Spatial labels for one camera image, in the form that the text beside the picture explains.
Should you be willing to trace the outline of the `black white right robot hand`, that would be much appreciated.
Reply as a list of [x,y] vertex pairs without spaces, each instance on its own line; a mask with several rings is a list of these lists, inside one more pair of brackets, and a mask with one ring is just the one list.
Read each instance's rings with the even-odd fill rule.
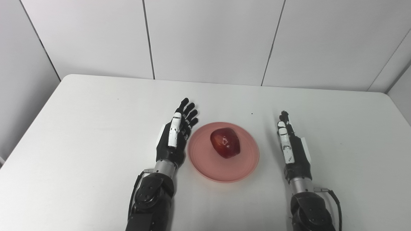
[[277,123],[282,155],[285,160],[284,175],[288,183],[294,178],[312,180],[311,166],[303,141],[298,137],[291,124],[289,113],[282,111]]

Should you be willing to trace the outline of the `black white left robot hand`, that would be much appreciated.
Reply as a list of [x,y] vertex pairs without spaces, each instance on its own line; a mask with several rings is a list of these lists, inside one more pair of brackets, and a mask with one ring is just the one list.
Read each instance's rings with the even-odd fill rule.
[[167,160],[180,167],[185,159],[185,148],[193,127],[198,123],[195,104],[184,98],[167,123],[156,147],[156,161]]

